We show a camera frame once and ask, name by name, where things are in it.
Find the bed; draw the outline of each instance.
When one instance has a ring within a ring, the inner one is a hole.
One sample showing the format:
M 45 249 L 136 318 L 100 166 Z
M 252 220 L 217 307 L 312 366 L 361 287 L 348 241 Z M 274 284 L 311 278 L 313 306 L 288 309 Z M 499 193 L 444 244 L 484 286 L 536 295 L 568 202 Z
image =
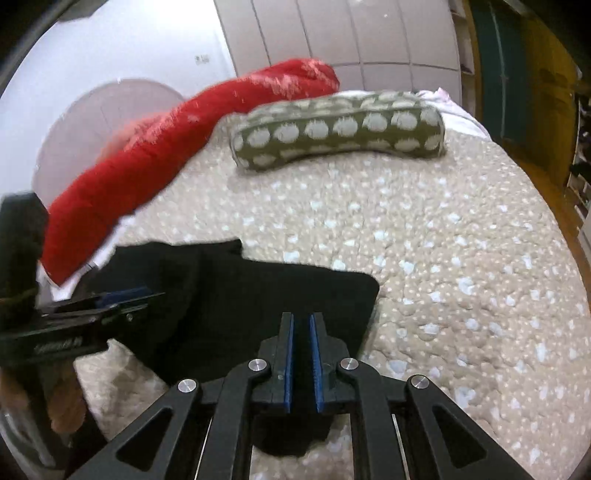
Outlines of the bed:
M 222 119 L 112 241 L 237 236 L 255 260 L 374 275 L 381 289 L 360 358 L 389 377 L 428 376 L 534 478 L 568 478 L 591 439 L 591 317 L 525 173 L 472 122 L 471 132 L 448 126 L 436 160 L 358 152 L 245 175 L 228 147 L 241 118 Z M 76 366 L 108 438 L 167 389 L 114 341 Z M 302 458 L 255 449 L 251 478 L 352 479 L 347 418 Z

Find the silver bolt head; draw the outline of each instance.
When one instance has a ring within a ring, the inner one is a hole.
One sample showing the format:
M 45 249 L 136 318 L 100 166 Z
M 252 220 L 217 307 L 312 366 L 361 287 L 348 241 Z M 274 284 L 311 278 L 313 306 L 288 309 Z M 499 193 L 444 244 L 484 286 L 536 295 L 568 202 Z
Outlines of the silver bolt head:
M 429 379 L 424 375 L 415 375 L 410 379 L 410 384 L 414 388 L 422 390 L 423 388 L 427 388 L 429 386 Z
M 178 383 L 178 389 L 183 393 L 192 392 L 197 388 L 197 382 L 191 378 L 186 378 Z
M 359 362 L 355 358 L 343 358 L 340 361 L 340 366 L 345 370 L 355 370 L 359 366 Z
M 265 362 L 262 358 L 255 358 L 248 362 L 248 368 L 250 368 L 253 372 L 260 372 L 267 368 L 267 362 Z

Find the cylindrical pillow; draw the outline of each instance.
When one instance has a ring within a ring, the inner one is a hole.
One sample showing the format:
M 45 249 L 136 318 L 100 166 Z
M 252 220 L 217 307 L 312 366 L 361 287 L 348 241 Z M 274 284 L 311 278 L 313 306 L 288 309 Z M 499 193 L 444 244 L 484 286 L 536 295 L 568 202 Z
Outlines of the cylindrical pillow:
M 233 132 L 230 147 L 249 170 L 355 150 L 426 158 L 443 151 L 444 129 L 439 111 L 412 93 L 335 94 L 257 108 Z

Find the black towel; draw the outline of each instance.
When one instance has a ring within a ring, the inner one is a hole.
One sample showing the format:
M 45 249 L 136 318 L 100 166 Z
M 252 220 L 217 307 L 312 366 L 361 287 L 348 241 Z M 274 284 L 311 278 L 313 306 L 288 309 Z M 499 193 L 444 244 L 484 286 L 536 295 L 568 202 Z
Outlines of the black towel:
M 85 289 L 100 293 L 146 286 L 166 293 L 141 334 L 118 340 L 169 385 L 185 377 L 200 382 L 224 377 L 255 358 L 262 340 L 277 335 L 282 312 L 293 312 L 294 414 L 259 419 L 253 440 L 270 454 L 300 456 L 313 440 L 326 438 L 331 420 L 315 413 L 311 376 L 305 374 L 310 371 L 307 319 L 323 312 L 328 334 L 345 341 L 354 355 L 379 285 L 362 273 L 246 260 L 241 247 L 235 240 L 117 248 Z

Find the wooden floor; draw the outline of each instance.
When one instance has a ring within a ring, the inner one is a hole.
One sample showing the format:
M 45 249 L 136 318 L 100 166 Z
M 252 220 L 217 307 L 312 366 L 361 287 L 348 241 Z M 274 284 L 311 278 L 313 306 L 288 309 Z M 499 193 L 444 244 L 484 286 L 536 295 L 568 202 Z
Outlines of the wooden floor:
M 591 267 L 577 239 L 579 228 L 583 222 L 574 211 L 576 202 L 574 193 L 568 188 L 553 183 L 548 172 L 528 161 L 525 155 L 514 151 L 514 149 L 507 145 L 504 145 L 504 147 L 511 158 L 527 173 L 535 188 L 540 192 L 540 195 L 542 195 L 550 210 L 552 210 L 564 239 L 577 262 L 579 273 L 587 290 L 587 300 L 589 301 L 591 299 Z M 587 454 L 583 457 L 569 480 L 591 480 L 591 449 L 587 451 Z

